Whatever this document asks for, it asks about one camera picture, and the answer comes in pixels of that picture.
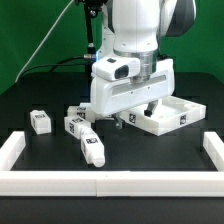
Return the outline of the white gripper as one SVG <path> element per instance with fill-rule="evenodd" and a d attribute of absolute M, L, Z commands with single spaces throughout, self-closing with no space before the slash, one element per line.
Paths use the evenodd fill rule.
<path fill-rule="evenodd" d="M 147 81 L 132 83 L 129 79 L 107 81 L 95 76 L 91 84 L 91 107 L 97 114 L 107 116 L 115 114 L 117 128 L 123 128 L 121 112 L 149 103 L 144 115 L 150 117 L 161 98 L 170 96 L 174 91 L 173 60 L 159 61 L 156 72 Z"/>

